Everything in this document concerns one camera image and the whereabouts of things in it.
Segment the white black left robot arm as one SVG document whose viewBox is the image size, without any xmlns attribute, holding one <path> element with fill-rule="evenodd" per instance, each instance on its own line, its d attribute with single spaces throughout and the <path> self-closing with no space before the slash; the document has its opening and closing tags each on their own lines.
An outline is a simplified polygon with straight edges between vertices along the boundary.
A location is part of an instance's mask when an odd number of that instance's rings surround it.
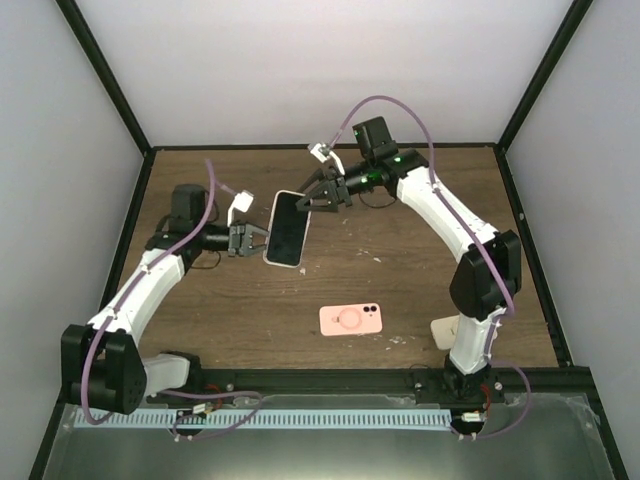
<svg viewBox="0 0 640 480">
<path fill-rule="evenodd" d="M 252 193 L 234 194 L 224 223 L 217 221 L 214 192 L 181 184 L 171 195 L 134 273 L 86 325 L 72 324 L 61 337 L 62 398 L 84 410 L 130 414 L 149 396 L 166 391 L 181 403 L 196 402 L 205 380 L 198 356 L 165 350 L 153 358 L 139 353 L 142 334 L 167 294 L 203 253 L 248 257 L 263 251 L 252 243 L 267 230 L 234 215 L 245 213 Z"/>
</svg>

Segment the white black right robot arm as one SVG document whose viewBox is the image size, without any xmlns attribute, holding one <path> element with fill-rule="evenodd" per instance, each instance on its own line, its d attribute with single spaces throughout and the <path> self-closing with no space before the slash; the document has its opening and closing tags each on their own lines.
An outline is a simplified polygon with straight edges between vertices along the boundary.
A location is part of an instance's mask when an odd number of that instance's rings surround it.
<svg viewBox="0 0 640 480">
<path fill-rule="evenodd" d="M 346 167 L 332 145 L 310 145 L 309 153 L 321 166 L 300 187 L 296 207 L 336 212 L 351 205 L 353 196 L 383 187 L 441 238 L 456 262 L 449 294 L 458 311 L 442 381 L 451 400 L 468 402 L 488 376 L 493 342 L 522 286 L 519 237 L 512 230 L 499 231 L 466 207 L 436 174 L 433 153 L 401 150 L 383 117 L 352 130 L 361 162 Z"/>
</svg>

